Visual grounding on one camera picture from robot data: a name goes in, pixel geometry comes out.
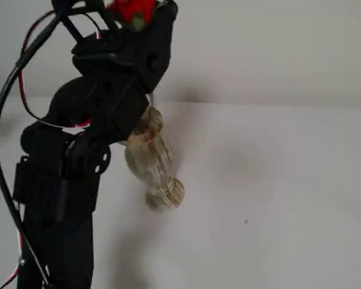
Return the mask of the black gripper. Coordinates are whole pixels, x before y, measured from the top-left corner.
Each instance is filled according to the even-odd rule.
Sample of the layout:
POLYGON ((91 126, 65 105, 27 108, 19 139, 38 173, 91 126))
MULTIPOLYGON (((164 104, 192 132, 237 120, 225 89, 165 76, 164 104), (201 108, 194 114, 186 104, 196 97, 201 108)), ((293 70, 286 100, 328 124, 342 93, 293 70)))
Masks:
POLYGON ((83 74, 103 68, 138 75, 145 91, 153 91, 168 69, 174 22, 179 11, 175 1, 156 1, 151 27, 139 33, 119 30, 113 14, 101 0, 52 1, 59 22, 80 42, 72 49, 74 66, 83 74), (70 16, 97 13, 109 30, 83 37, 70 16))

